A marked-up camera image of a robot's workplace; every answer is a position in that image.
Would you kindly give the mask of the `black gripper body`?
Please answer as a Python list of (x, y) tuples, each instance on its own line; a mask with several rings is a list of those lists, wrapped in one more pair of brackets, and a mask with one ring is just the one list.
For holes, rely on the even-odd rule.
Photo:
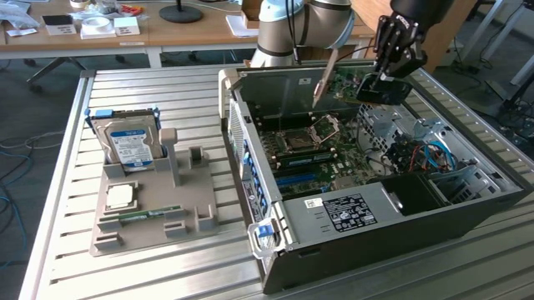
[(428, 29), (441, 22), (452, 0), (391, 0), (389, 8), (404, 19), (417, 23), (419, 30), (427, 33)]

